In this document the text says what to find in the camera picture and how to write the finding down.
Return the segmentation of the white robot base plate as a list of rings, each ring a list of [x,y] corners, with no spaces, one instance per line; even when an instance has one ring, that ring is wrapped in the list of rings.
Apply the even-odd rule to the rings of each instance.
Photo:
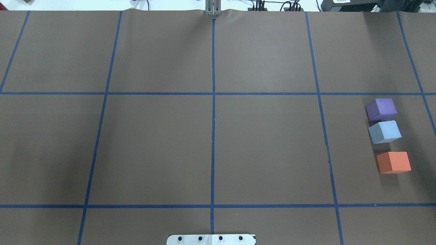
[[[254,234],[181,234],[170,235],[167,245],[256,245]]]

